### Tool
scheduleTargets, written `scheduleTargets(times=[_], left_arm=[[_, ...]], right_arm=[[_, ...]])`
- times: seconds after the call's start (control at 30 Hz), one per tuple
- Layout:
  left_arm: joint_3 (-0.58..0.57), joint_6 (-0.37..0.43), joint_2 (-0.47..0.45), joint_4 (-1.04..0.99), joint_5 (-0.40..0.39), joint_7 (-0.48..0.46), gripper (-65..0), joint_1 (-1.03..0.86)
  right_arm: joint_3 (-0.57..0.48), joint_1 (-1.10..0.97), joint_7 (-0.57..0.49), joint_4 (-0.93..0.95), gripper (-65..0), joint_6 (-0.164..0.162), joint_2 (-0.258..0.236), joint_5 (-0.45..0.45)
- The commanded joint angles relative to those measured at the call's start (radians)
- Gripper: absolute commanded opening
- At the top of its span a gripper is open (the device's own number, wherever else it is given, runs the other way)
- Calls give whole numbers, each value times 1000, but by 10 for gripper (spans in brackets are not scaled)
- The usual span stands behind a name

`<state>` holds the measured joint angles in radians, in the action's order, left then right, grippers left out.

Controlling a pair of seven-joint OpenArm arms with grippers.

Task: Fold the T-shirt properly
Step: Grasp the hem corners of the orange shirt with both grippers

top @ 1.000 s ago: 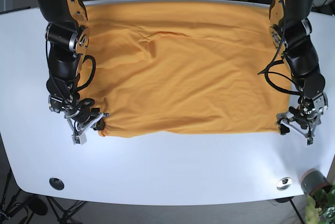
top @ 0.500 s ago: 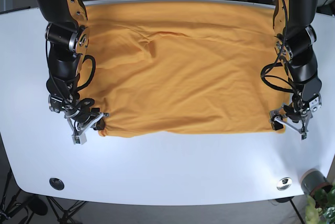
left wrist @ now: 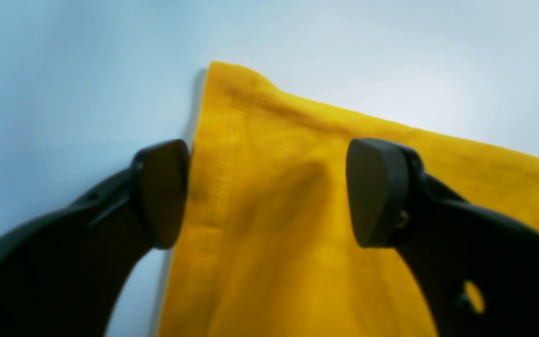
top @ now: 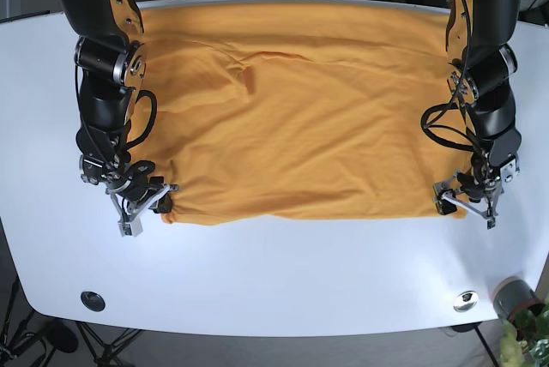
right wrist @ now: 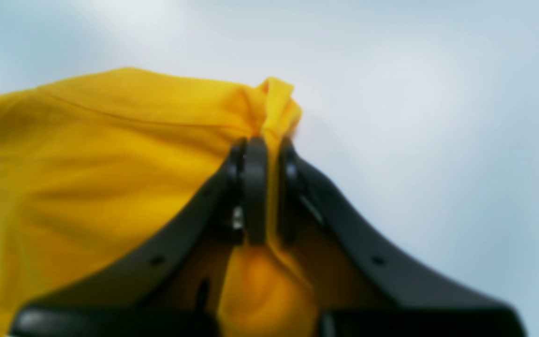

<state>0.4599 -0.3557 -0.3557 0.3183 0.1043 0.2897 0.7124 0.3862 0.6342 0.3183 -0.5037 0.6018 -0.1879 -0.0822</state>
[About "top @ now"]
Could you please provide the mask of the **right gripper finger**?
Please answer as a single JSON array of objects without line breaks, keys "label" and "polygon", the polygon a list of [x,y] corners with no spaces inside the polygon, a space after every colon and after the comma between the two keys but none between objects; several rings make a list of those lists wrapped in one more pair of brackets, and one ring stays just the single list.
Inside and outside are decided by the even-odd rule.
[{"label": "right gripper finger", "polygon": [[154,214],[168,214],[172,211],[173,202],[171,193],[180,190],[178,184],[165,183],[163,180],[150,180],[148,183],[139,183],[138,188],[144,193],[137,201],[137,217],[145,212]]},{"label": "right gripper finger", "polygon": [[108,192],[118,215],[118,228],[123,237],[136,237],[143,231],[141,216],[158,200],[158,191],[147,191],[139,201],[114,192]]}]

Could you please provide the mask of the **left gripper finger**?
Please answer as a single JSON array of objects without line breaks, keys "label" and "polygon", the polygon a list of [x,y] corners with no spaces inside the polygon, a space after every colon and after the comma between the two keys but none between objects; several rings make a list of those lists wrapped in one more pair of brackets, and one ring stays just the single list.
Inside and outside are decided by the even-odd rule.
[{"label": "left gripper finger", "polygon": [[466,181],[466,174],[454,174],[447,180],[433,184],[433,202],[440,215],[454,214],[459,209],[467,212],[472,211],[467,193],[463,189],[463,184]]},{"label": "left gripper finger", "polygon": [[468,213],[475,214],[481,217],[486,222],[486,228],[488,230],[491,230],[495,228],[497,224],[498,201],[499,201],[499,197],[495,197],[493,199],[490,199],[490,198],[485,199],[485,202],[486,202],[485,210],[480,210],[476,208],[472,203],[464,202],[458,198],[455,199],[455,205],[459,208],[465,209]]}]

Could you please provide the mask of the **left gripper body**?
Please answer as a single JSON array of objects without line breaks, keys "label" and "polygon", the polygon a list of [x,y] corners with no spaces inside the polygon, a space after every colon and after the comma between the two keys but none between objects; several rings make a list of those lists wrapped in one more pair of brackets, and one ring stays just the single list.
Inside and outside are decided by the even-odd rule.
[{"label": "left gripper body", "polygon": [[504,184],[512,181],[520,172],[517,153],[509,153],[502,164],[492,165],[487,152],[469,148],[471,166],[459,173],[459,191],[469,201],[496,205],[504,192]]}]

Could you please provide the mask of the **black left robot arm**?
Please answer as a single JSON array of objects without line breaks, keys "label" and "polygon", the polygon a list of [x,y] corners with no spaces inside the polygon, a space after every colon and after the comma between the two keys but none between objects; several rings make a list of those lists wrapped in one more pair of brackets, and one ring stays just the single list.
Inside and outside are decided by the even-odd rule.
[{"label": "black left robot arm", "polygon": [[450,98],[425,110],[420,125],[438,145],[470,153],[470,166],[433,185],[441,215],[465,209],[488,228],[497,222],[504,184],[519,172],[522,136],[510,77],[518,69],[509,45],[521,0],[450,0],[445,44]]}]

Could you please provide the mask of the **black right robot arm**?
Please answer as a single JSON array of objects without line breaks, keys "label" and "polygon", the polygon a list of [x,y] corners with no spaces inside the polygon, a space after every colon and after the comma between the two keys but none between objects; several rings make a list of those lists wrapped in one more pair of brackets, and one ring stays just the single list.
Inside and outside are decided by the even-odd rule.
[{"label": "black right robot arm", "polygon": [[155,95],[142,89],[147,62],[144,26],[135,0],[61,0],[79,39],[75,93],[81,127],[83,182],[104,184],[124,236],[142,232],[148,210],[167,214],[176,184],[155,176],[155,164],[133,161],[130,150],[149,136],[157,115]]}]

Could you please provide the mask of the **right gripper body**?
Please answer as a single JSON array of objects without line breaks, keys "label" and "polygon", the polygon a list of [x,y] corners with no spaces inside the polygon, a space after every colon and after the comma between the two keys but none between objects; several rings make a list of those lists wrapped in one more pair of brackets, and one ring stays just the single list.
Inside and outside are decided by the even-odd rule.
[{"label": "right gripper body", "polygon": [[104,162],[82,155],[79,166],[82,181],[104,184],[107,195],[114,196],[115,204],[122,209],[150,208],[159,199],[160,179],[151,177],[155,170],[152,161],[141,160],[109,170]]}]

